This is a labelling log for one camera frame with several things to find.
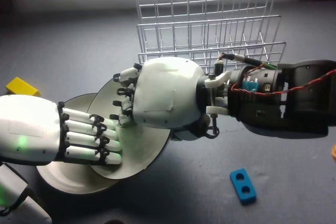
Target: plate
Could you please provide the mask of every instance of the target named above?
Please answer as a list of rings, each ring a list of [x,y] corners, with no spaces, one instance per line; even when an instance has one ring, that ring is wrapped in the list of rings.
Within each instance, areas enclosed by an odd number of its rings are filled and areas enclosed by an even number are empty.
[[[124,99],[124,96],[117,95],[117,89],[121,87],[119,83],[110,80],[98,92],[88,113],[104,118],[109,118],[110,114],[119,114],[120,107],[112,103]],[[109,179],[128,178],[146,169],[164,150],[171,137],[170,130],[140,125],[116,127],[116,131],[122,146],[122,163],[115,167],[91,166],[95,172]]]
[[[65,106],[86,112],[95,96],[95,93],[84,94],[67,101]],[[37,166],[37,170],[49,185],[69,194],[95,193],[118,182],[98,175],[89,165],[51,162],[45,166]]]

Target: yellow sponge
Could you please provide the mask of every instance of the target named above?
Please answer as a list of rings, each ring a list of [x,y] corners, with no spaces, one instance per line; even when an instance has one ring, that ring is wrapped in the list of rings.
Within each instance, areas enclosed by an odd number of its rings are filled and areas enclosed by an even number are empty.
[[[334,145],[334,148],[333,148],[332,151],[331,151],[331,155],[332,155],[333,159],[334,159],[335,162],[336,162],[336,145]]]
[[[6,88],[14,94],[40,96],[40,92],[37,89],[21,80],[19,77],[15,77],[9,84],[7,84]]]

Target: blue block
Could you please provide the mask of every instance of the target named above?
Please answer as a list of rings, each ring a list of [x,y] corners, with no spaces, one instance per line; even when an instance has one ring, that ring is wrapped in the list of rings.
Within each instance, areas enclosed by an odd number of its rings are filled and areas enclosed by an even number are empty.
[[[256,201],[257,193],[245,169],[231,172],[230,179],[235,187],[238,198],[243,205]]]

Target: metal wire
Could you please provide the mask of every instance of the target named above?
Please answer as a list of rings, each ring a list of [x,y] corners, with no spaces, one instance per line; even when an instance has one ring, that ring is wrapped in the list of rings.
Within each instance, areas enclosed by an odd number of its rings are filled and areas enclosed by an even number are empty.
[[[280,16],[268,16],[274,0],[136,0],[139,62],[184,57],[210,72],[223,52],[278,62],[285,43],[275,43]],[[225,69],[241,63],[226,62]]]

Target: table surface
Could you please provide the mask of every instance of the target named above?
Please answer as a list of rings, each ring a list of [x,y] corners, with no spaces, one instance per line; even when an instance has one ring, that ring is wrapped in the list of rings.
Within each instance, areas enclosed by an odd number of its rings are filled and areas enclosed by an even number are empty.
[[[282,15],[277,40],[287,42],[282,62],[336,60],[335,2],[273,13]],[[16,76],[55,102],[98,92],[137,61],[137,22],[132,10],[1,19],[0,94]],[[218,138],[170,142],[144,172],[93,195],[67,195],[35,167],[13,167],[47,204],[53,223],[335,223],[336,129],[325,138],[287,140],[255,135],[229,117],[218,125]],[[258,198],[246,207],[229,180],[242,167]]]

